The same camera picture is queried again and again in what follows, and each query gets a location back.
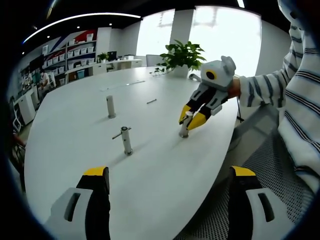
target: green leaves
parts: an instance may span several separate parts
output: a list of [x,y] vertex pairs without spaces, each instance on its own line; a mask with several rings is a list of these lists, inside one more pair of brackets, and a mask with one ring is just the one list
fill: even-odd
[[164,73],[169,72],[175,69],[177,66],[187,65],[189,69],[199,70],[202,61],[206,61],[204,57],[201,56],[200,52],[204,50],[200,47],[199,44],[192,44],[191,41],[188,41],[186,44],[183,44],[179,40],[174,40],[175,44],[165,45],[165,48],[168,50],[168,53],[162,53],[160,56],[163,59],[162,63],[158,63],[157,68],[155,68],[155,73]]

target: desk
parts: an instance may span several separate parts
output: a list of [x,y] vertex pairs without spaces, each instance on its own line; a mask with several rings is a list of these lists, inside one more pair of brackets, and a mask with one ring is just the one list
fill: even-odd
[[19,97],[14,105],[18,105],[20,108],[21,116],[23,118],[24,124],[30,123],[36,115],[35,108],[38,105],[38,92],[37,86],[34,85],[25,94]]
[[141,59],[123,59],[123,60],[106,61],[101,63],[85,65],[85,66],[79,66],[65,72],[66,84],[69,82],[69,74],[71,73],[74,73],[83,69],[89,69],[89,76],[104,74],[107,72],[107,65],[115,65],[115,70],[132,69],[132,68],[141,67],[142,60]]
[[[109,167],[112,240],[172,240],[193,217],[225,159],[237,99],[181,138],[181,110],[199,83],[153,77],[153,70],[108,72],[47,94],[30,129],[24,164],[27,200],[40,223],[58,197],[99,166]],[[112,140],[122,126],[132,127],[131,156],[121,138]]]

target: sleeve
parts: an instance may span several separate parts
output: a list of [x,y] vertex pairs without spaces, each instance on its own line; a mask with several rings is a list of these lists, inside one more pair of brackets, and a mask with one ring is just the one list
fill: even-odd
[[299,68],[295,53],[295,44],[291,42],[290,52],[284,57],[282,69],[267,75],[240,77],[240,104],[256,107],[264,103],[282,108],[286,103],[286,86]]

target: hand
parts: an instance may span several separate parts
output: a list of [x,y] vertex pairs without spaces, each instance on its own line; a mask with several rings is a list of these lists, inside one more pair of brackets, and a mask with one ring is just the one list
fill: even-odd
[[240,80],[238,77],[233,77],[232,85],[228,89],[228,98],[240,97]]

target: computer monitor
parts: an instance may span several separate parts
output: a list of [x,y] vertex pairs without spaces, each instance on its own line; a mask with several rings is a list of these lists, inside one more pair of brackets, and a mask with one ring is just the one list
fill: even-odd
[[117,52],[116,51],[108,51],[108,61],[114,61],[117,60]]

